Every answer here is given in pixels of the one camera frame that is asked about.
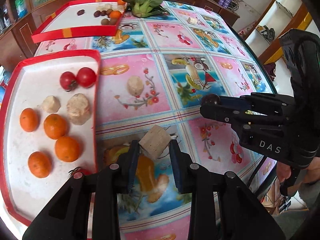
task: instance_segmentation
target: black cable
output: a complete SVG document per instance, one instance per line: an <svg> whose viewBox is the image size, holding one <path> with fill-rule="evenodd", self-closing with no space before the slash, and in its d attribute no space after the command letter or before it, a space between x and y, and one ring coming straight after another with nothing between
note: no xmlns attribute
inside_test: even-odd
<svg viewBox="0 0 320 240"><path fill-rule="evenodd" d="M263 163L266 161L267 157L263 157L261 159L261 161L259 162L258 166L254 169L253 173L251 174L249 180L248 180L248 183L247 183L247 187L250 187L252 181L253 181L253 178L254 176L258 173L258 171L260 170L261 166L263 165Z"/></svg>

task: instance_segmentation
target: silver screw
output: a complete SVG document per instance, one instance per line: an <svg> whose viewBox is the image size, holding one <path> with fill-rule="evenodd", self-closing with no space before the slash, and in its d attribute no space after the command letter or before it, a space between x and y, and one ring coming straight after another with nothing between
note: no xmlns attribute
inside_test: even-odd
<svg viewBox="0 0 320 240"><path fill-rule="evenodd" d="M227 171L226 175L230 179L233 179L236 177L236 174L233 171Z"/></svg>
<svg viewBox="0 0 320 240"><path fill-rule="evenodd" d="M118 163L112 163L112 164L109 166L109 168L110 168L111 170L117 170L117 169L119 168L119 164L118 164Z"/></svg>
<svg viewBox="0 0 320 240"><path fill-rule="evenodd" d="M193 170L197 170L197 169L199 169L199 165L197 163L191 163L190 168Z"/></svg>
<svg viewBox="0 0 320 240"><path fill-rule="evenodd" d="M248 124L244 124L244 125L243 125L243 129L245 129L245 130L249 130L249 129L251 129L251 126L250 126L250 125L248 125Z"/></svg>
<svg viewBox="0 0 320 240"><path fill-rule="evenodd" d="M80 178L82 178L82 176L83 176L83 174L81 172L77 172L77 173L73 174L74 179L80 179Z"/></svg>

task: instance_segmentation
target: table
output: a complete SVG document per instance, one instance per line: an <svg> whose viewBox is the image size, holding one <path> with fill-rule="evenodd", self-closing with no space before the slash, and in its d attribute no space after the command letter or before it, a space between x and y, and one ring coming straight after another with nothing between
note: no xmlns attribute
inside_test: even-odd
<svg viewBox="0 0 320 240"><path fill-rule="evenodd" d="M126 12L115 37L45 41L35 55L73 49L101 53L96 117L100 169L158 124L194 162L217 173L232 170L247 181L261 155L239 146L230 125L201 117L200 100L210 93L239 97L272 93L272 88L218 14L176 2L164 1L163 6L169 15L136 18ZM189 18L197 24L189 24ZM131 76L144 83L136 97L126 88ZM265 161L252 191L274 165L274 160ZM174 185L168 149L156 161L142 156L130 195L118 196L122 239L187 239L190 201L191 194L180 195ZM21 239L26 227L3 216Z"/></svg>

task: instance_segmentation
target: printed flower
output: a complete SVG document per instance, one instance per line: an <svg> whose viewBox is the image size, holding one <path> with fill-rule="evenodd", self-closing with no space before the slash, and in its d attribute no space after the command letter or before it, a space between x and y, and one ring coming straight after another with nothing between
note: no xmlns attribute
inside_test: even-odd
<svg viewBox="0 0 320 240"><path fill-rule="evenodd" d="M152 101L153 101L154 103L158 103L158 102L159 102L159 98L158 98L158 97L153 97L153 98L152 98Z"/></svg>

